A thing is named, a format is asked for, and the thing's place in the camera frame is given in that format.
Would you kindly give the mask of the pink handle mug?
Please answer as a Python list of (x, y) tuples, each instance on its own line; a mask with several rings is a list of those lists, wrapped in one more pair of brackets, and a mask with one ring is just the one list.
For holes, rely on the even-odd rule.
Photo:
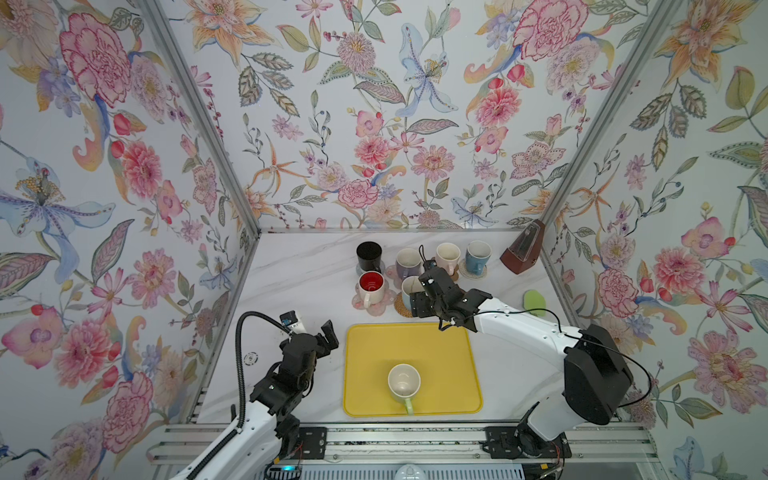
[(455, 270), (458, 271), (458, 265), (461, 259), (461, 249), (454, 243), (441, 243), (436, 249), (435, 258), (437, 266), (444, 269), (450, 276)]

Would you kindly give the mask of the red interior mug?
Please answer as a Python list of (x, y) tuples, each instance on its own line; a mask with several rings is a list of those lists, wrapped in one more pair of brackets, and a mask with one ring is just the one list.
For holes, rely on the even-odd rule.
[(363, 273), (357, 283), (358, 296), (364, 309), (379, 304), (385, 295), (385, 281), (378, 271)]

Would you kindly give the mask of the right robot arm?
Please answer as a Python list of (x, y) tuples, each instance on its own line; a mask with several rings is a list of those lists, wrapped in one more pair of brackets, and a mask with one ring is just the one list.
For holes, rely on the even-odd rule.
[(414, 316), (437, 318), (441, 331), (463, 328), (499, 338), (563, 375), (559, 394), (536, 402), (514, 428), (486, 439), (489, 454), (543, 458), (566, 431), (584, 423), (607, 425), (623, 407), (634, 377), (603, 327), (565, 327), (537, 317), (537, 308), (517, 310), (485, 291), (463, 290), (432, 260), (418, 281), (424, 290), (416, 294)]

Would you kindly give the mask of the brown paw coaster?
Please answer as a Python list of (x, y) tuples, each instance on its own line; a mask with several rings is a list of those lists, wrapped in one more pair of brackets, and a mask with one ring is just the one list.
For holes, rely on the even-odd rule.
[[(427, 266), (430, 266), (430, 267), (437, 267), (437, 261), (436, 261), (436, 258), (435, 258), (435, 257), (433, 257), (433, 258), (430, 258), (430, 259), (428, 259), (428, 260), (426, 261), (426, 265), (427, 265)], [(460, 274), (459, 274), (459, 272), (458, 272), (457, 270), (455, 270), (455, 271), (454, 271), (454, 273), (450, 275), (450, 278), (451, 278), (453, 281), (458, 281), (458, 280), (459, 280), (459, 278), (460, 278)]]

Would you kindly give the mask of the rattan woven coaster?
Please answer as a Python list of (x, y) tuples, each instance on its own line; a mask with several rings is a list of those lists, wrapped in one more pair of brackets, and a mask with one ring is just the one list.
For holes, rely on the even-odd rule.
[(395, 311), (402, 317), (405, 318), (412, 318), (411, 311), (405, 306), (402, 296), (398, 294), (394, 301), (394, 309)]

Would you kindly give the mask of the purple handle mug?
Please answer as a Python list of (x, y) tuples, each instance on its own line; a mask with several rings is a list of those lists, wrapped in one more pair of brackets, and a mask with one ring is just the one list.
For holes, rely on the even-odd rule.
[(417, 249), (404, 248), (397, 253), (395, 260), (395, 269), (397, 278), (405, 279), (422, 273), (423, 260)]

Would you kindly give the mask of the grey woven coaster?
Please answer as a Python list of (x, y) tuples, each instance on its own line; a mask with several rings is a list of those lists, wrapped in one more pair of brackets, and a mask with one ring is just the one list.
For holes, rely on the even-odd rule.
[(356, 273), (358, 276), (363, 275), (364, 273), (370, 272), (370, 271), (376, 271), (381, 274), (384, 274), (386, 271), (386, 266), (383, 261), (379, 260), (376, 265), (373, 264), (361, 264), (357, 263), (355, 265), (356, 267)]

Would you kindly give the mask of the black mug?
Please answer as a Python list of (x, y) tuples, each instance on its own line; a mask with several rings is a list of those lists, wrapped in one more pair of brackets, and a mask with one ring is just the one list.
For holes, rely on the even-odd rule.
[(356, 248), (357, 263), (376, 265), (382, 261), (382, 247), (374, 241), (364, 241)]

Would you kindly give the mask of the green handle mug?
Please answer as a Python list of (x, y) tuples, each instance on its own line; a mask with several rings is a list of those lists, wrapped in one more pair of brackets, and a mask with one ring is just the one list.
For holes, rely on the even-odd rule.
[(421, 375), (410, 365), (401, 363), (391, 368), (387, 385), (393, 398), (401, 403), (409, 416), (414, 415), (413, 398), (421, 388)]

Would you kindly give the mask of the light blue mug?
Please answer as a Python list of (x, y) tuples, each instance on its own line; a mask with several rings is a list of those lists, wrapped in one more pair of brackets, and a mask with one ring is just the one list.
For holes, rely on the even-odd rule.
[(403, 280), (401, 284), (401, 299), (406, 312), (411, 315), (414, 305), (414, 296), (417, 293), (423, 293), (424, 288), (419, 281), (418, 276), (410, 276)]

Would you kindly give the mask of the pink flower coaster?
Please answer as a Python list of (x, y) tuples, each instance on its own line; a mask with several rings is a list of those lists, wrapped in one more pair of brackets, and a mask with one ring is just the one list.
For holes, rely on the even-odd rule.
[(364, 302), (360, 298), (358, 294), (355, 294), (351, 300), (351, 305), (356, 310), (362, 310), (365, 311), (368, 315), (373, 317), (379, 317), (382, 316), (386, 309), (393, 305), (396, 300), (397, 294), (395, 291), (391, 289), (387, 289), (384, 293), (383, 299), (375, 304), (371, 304), (369, 307), (364, 306)]
[(398, 267), (399, 265), (397, 263), (393, 263), (392, 265), (388, 265), (384, 271), (385, 276), (391, 281), (396, 290), (401, 289), (403, 282), (403, 279), (399, 275)]

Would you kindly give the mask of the colourful embroidered coaster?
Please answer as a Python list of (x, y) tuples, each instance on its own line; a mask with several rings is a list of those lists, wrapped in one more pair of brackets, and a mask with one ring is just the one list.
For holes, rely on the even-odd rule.
[(472, 280), (479, 280), (487, 276), (488, 267), (486, 264), (482, 264), (479, 271), (471, 271), (470, 269), (467, 268), (466, 261), (462, 260), (459, 263), (459, 273), (462, 277), (469, 278)]

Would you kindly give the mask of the teal blue mug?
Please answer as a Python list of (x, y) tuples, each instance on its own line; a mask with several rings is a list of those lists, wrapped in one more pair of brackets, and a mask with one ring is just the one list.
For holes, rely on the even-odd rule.
[(465, 261), (471, 271), (479, 271), (482, 264), (488, 263), (492, 254), (491, 246), (481, 240), (470, 242), (466, 249)]

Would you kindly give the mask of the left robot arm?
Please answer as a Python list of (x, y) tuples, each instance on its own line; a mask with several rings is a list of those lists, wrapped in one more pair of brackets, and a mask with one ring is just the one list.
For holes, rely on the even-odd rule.
[[(269, 367), (252, 389), (246, 388), (243, 354), (243, 325), (249, 318), (261, 319), (287, 336), (279, 344), (282, 359)], [(338, 348), (330, 320), (312, 335), (293, 310), (281, 314), (278, 320), (257, 311), (243, 313), (235, 325), (235, 416), (216, 440), (175, 477), (244, 479), (256, 468), (296, 453), (301, 422), (293, 411), (314, 388), (317, 360)]]

